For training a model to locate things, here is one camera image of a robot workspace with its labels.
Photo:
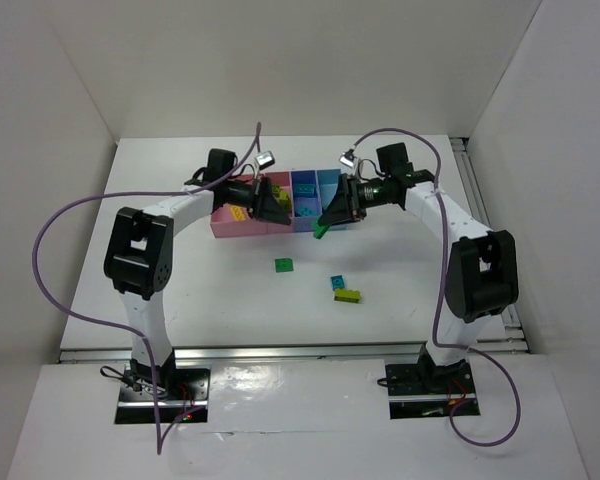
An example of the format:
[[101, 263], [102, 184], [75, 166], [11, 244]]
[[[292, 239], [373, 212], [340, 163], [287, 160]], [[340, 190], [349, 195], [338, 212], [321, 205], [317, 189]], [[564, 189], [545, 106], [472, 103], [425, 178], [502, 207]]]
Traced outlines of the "cyan lego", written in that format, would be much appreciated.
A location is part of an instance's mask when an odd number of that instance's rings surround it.
[[315, 215], [315, 211], [309, 207], [301, 206], [296, 209], [296, 214], [298, 217], [312, 217]]

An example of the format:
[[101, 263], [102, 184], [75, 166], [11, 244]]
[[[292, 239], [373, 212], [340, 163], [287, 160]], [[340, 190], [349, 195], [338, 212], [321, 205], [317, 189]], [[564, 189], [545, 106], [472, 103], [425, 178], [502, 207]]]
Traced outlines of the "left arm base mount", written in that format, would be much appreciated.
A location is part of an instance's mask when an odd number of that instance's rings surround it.
[[[149, 380], [134, 379], [128, 367], [119, 371], [111, 366], [102, 366], [100, 374], [121, 383], [115, 424], [139, 425], [154, 422], [154, 389]], [[183, 423], [206, 423], [210, 384], [211, 370], [208, 368], [177, 369], [174, 385], [157, 387], [161, 423], [169, 424], [178, 415], [183, 416]]]

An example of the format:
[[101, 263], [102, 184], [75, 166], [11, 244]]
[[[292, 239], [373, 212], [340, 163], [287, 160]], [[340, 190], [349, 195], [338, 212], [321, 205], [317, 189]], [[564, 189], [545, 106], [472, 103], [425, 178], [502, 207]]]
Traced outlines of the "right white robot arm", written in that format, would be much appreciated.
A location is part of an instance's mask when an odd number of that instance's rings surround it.
[[394, 204], [441, 242], [432, 334], [417, 360], [421, 382], [433, 383], [459, 371], [485, 326], [517, 301], [515, 240], [508, 231], [494, 231], [474, 219], [437, 186], [433, 173], [415, 169], [405, 144], [380, 147], [376, 155], [379, 176], [341, 175], [317, 223], [322, 228], [356, 223], [370, 208]]

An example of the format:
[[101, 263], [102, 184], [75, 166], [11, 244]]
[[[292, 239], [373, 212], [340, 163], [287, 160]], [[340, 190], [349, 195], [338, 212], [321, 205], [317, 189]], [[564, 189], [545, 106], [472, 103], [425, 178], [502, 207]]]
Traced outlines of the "small cyan lego brick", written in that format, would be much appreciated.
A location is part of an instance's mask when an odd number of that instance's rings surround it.
[[333, 290], [345, 289], [346, 284], [342, 275], [335, 275], [330, 277], [330, 284]]

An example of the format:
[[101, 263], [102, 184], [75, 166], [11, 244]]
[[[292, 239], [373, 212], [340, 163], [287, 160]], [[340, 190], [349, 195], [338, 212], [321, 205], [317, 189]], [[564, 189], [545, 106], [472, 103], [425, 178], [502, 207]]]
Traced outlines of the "long lime lego brick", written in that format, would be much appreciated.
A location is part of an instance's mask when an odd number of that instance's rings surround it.
[[357, 290], [339, 288], [334, 290], [334, 300], [337, 302], [358, 304], [362, 300], [362, 295]]

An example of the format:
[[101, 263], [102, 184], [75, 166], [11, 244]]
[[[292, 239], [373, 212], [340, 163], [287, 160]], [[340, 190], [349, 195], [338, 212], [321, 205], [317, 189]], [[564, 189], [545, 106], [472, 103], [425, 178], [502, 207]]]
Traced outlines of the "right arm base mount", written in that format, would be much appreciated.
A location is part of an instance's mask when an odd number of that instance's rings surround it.
[[468, 362], [441, 376], [430, 376], [416, 364], [387, 364], [376, 381], [388, 396], [391, 420], [479, 416], [480, 407]]

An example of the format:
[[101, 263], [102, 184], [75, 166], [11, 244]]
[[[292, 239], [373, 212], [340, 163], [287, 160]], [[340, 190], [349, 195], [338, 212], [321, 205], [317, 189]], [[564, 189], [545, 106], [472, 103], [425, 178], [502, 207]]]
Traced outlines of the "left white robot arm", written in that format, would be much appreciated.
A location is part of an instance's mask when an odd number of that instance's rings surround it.
[[180, 195], [144, 209], [124, 207], [117, 212], [104, 273], [121, 296], [129, 327], [139, 333], [132, 342], [132, 379], [154, 381], [165, 390], [176, 384], [175, 352], [163, 302], [173, 271], [176, 235], [225, 205], [240, 207], [261, 223], [291, 223], [274, 196], [271, 180], [261, 175], [274, 163], [271, 152], [259, 152], [249, 164], [253, 178], [240, 180], [233, 174], [236, 154], [212, 149], [207, 165], [184, 183]]

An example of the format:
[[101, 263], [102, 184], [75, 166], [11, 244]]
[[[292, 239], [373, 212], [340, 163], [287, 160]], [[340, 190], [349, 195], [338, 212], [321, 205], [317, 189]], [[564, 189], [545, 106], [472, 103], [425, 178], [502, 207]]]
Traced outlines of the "cyan long lego brick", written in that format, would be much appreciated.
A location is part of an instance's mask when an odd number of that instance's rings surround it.
[[316, 187], [313, 184], [296, 183], [293, 186], [293, 192], [298, 197], [313, 197], [316, 192]]

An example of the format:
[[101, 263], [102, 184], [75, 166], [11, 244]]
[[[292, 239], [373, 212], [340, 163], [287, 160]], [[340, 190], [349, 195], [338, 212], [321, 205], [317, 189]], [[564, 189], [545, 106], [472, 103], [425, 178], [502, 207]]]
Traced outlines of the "yellow lego plate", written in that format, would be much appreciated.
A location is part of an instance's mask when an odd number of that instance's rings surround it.
[[247, 219], [245, 211], [241, 207], [230, 205], [229, 211], [235, 221], [245, 221]]

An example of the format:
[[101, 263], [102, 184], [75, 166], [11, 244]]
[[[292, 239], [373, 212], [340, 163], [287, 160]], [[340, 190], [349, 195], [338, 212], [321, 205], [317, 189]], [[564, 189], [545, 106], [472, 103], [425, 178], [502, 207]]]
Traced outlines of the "lime lego stack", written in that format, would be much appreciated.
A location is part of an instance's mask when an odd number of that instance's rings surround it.
[[274, 198], [278, 204], [286, 211], [292, 211], [292, 201], [289, 193], [284, 190], [280, 185], [274, 184], [272, 186]]

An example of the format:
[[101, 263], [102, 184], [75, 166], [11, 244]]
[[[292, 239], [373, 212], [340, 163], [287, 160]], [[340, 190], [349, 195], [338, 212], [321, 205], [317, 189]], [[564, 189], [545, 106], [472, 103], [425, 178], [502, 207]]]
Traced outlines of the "dark green curved lego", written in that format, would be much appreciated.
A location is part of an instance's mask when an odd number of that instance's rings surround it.
[[274, 260], [276, 273], [288, 273], [294, 271], [294, 263], [291, 258], [276, 258]]

